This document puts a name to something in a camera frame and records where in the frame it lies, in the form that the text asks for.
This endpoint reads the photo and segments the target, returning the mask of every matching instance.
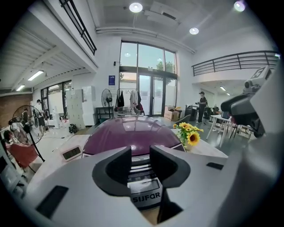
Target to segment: balcony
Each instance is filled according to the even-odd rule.
[[[266,65],[274,70],[280,54],[276,51],[250,51],[226,55],[193,65],[193,76],[225,70],[258,69]]]

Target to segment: doorway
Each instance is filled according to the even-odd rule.
[[[138,90],[145,115],[163,116],[166,98],[165,79],[155,74],[138,74]]]

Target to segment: fluorescent light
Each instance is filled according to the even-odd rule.
[[[16,91],[20,91],[25,85],[21,85]]]
[[[131,12],[141,12],[143,6],[140,3],[134,2],[129,6]]]
[[[238,2],[235,2],[234,8],[238,12],[243,12],[245,10],[245,5],[241,1],[238,1]]]
[[[198,28],[193,27],[193,28],[191,28],[191,29],[189,30],[189,32],[190,32],[190,34],[192,34],[192,35],[196,35],[196,34],[199,33],[199,30],[198,30]]]
[[[41,75],[43,73],[43,71],[38,71],[36,74],[34,74],[31,78],[29,78],[29,81],[32,81],[34,78],[36,78],[37,76]]]

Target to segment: ceiling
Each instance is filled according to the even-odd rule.
[[[143,5],[140,13],[129,10],[133,0],[93,1],[102,8],[98,12],[99,27],[146,29],[166,35],[194,50],[226,33],[257,25],[249,9],[237,12],[231,0],[138,0]],[[162,15],[163,12],[176,19]],[[189,33],[192,27],[199,29],[197,35]]]
[[[208,87],[215,94],[223,95],[229,93],[230,95],[238,95],[243,93],[245,80],[208,81],[201,84],[204,85],[202,88],[206,90],[206,87]]]
[[[0,89],[17,89],[20,85],[31,88],[52,77],[83,68],[21,21],[1,49]],[[28,81],[38,70],[44,73]]]

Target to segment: electric fan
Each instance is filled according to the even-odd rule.
[[[44,162],[36,144],[41,140],[48,127],[47,118],[43,111],[39,111],[34,106],[20,106],[13,115],[10,130],[15,138],[22,144],[34,145],[39,157]]]
[[[105,89],[102,92],[102,106],[108,107],[108,112],[110,114],[110,107],[112,106],[112,96],[110,90]]]

